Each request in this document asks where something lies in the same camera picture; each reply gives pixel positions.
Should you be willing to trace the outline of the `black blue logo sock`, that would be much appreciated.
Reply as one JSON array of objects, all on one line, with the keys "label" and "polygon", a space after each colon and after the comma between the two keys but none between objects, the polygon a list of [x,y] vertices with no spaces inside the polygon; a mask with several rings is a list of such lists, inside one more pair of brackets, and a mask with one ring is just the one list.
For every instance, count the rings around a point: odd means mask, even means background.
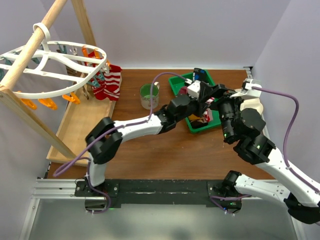
[{"label": "black blue logo sock", "polygon": [[192,73],[193,81],[207,82],[207,72],[204,69],[195,67]]}]

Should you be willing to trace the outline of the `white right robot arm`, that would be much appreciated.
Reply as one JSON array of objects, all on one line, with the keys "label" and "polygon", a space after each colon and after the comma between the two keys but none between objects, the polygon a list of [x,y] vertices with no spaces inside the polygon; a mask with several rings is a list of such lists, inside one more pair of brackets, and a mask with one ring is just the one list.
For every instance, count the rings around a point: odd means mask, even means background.
[{"label": "white right robot arm", "polygon": [[217,201],[240,201],[247,197],[258,197],[279,203],[287,208],[289,215],[305,224],[320,223],[320,184],[292,164],[286,149],[279,150],[263,134],[266,122],[256,108],[244,106],[249,100],[258,100],[261,93],[269,93],[290,98],[295,103],[293,116],[287,127],[283,146],[287,146],[288,136],[299,111],[296,97],[262,88],[253,79],[246,79],[240,91],[226,88],[223,84],[200,85],[198,100],[201,103],[214,98],[210,108],[218,111],[224,142],[235,144],[233,150],[245,162],[256,166],[273,176],[278,185],[253,179],[243,173],[230,171],[219,187],[217,195],[210,198]]}]

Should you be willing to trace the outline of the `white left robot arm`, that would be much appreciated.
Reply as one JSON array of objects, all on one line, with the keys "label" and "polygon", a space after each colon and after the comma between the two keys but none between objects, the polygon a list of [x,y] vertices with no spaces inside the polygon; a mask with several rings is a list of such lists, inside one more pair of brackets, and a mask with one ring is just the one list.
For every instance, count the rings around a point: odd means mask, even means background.
[{"label": "white left robot arm", "polygon": [[86,191],[92,196],[99,196],[103,192],[107,162],[115,157],[122,143],[169,132],[181,120],[191,115],[201,116],[213,101],[212,97],[207,101],[199,101],[187,94],[179,94],[169,104],[146,117],[126,121],[104,117],[85,138],[90,155]]}]

